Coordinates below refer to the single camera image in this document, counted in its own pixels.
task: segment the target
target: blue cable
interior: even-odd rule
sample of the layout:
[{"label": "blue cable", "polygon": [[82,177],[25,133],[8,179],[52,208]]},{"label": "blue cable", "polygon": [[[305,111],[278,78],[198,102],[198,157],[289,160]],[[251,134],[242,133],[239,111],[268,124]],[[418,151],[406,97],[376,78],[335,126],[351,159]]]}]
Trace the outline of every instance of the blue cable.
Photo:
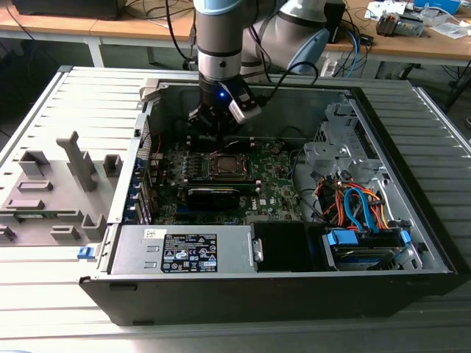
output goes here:
[{"label": "blue cable", "polygon": [[376,227],[375,220],[369,214],[368,198],[360,189],[358,188],[348,189],[347,192],[345,193],[345,197],[344,197],[345,214],[358,227],[358,230],[362,232],[363,227],[361,226],[360,222],[358,222],[358,220],[355,217],[353,217],[352,211],[350,211],[350,194],[353,192],[356,192],[360,196],[361,203],[363,204],[363,214],[365,215],[366,225],[368,226],[368,228],[370,228],[373,231],[373,233],[378,233],[379,229]]},{"label": "blue cable", "polygon": [[358,59],[359,47],[358,47],[358,41],[356,40],[355,35],[351,31],[347,31],[347,33],[350,35],[350,37],[352,37],[353,43],[355,44],[355,58],[353,59],[353,64],[352,64],[352,67],[350,68],[350,72],[347,74],[347,77],[350,77],[350,75],[353,72],[353,69],[356,66],[356,62],[357,62],[357,59]]}]

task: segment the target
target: metal bracket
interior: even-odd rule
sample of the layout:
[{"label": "metal bracket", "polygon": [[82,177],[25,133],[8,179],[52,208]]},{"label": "metal bracket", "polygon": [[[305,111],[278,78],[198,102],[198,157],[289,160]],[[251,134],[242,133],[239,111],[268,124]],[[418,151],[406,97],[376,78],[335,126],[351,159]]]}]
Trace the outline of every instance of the metal bracket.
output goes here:
[{"label": "metal bracket", "polygon": [[261,239],[252,240],[252,253],[253,253],[253,260],[256,263],[263,262],[263,247],[262,247]]},{"label": "metal bracket", "polygon": [[159,86],[159,79],[143,79],[143,82],[139,87],[139,96],[141,97],[141,102],[145,103],[146,101],[151,101],[153,99],[159,98],[159,90],[161,88],[162,87]]}]

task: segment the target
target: gray 3d printed part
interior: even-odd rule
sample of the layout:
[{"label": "gray 3d printed part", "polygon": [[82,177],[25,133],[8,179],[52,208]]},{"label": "gray 3d printed part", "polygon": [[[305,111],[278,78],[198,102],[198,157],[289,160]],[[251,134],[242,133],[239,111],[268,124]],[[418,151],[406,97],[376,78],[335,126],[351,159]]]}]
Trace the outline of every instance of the gray 3d printed part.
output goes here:
[{"label": "gray 3d printed part", "polygon": [[82,222],[82,229],[90,240],[102,241],[106,232],[106,220],[100,215],[96,224],[93,223],[89,215],[85,215]]},{"label": "gray 3d printed part", "polygon": [[23,172],[28,178],[42,177],[43,172],[40,169],[41,165],[48,165],[49,161],[41,151],[26,151],[18,164],[23,169]]},{"label": "gray 3d printed part", "polygon": [[19,182],[16,187],[21,193],[32,191],[51,191],[52,183],[49,180],[43,182]]},{"label": "gray 3d printed part", "polygon": [[51,235],[57,241],[80,239],[80,234],[74,226],[52,226]]},{"label": "gray 3d printed part", "polygon": [[[81,152],[81,153],[82,153],[83,160],[84,160],[85,164],[87,165],[88,171],[92,175],[95,174],[96,169],[95,169],[95,165],[93,164],[93,161],[90,158],[90,154],[88,153],[88,151],[84,151],[84,152]],[[76,175],[74,167],[72,166],[72,163],[68,162],[67,166],[68,166],[69,171],[71,171],[71,174]]]},{"label": "gray 3d printed part", "polygon": [[44,202],[41,200],[10,200],[7,208],[14,210],[42,210]]},{"label": "gray 3d printed part", "polygon": [[15,216],[14,213],[5,213],[0,215],[0,222],[2,223],[21,223],[23,220]]},{"label": "gray 3d printed part", "polygon": [[105,160],[103,161],[103,169],[105,170],[106,176],[110,177],[119,177],[121,173],[121,168],[123,166],[123,161],[119,154],[107,154]]},{"label": "gray 3d printed part", "polygon": [[12,241],[15,239],[16,234],[9,227],[0,226],[0,240],[9,240]]},{"label": "gray 3d printed part", "polygon": [[58,213],[57,218],[61,222],[82,222],[83,214],[82,211],[76,210],[74,213]]},{"label": "gray 3d printed part", "polygon": [[85,192],[91,192],[95,190],[96,183],[91,178],[89,165],[84,160],[82,152],[77,145],[78,139],[79,134],[77,134],[77,131],[74,131],[69,138],[57,138],[56,142],[57,145],[65,150],[68,160],[71,163],[71,167],[75,170],[75,174],[79,179],[82,189]]}]

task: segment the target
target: computer case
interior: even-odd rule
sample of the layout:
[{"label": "computer case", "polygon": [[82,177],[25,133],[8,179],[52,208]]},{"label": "computer case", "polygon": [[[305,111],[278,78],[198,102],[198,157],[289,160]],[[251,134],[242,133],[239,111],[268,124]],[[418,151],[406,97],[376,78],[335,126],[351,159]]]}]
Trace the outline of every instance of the computer case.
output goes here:
[{"label": "computer case", "polygon": [[127,0],[12,0],[21,15],[57,15],[116,20]]}]

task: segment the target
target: barcode sticker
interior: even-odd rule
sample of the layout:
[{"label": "barcode sticker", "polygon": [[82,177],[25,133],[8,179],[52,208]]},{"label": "barcode sticker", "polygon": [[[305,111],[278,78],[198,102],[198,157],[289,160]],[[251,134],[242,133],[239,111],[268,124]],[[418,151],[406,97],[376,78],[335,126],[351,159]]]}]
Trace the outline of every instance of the barcode sticker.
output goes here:
[{"label": "barcode sticker", "polygon": [[144,230],[144,239],[164,239],[167,229],[147,228]]}]

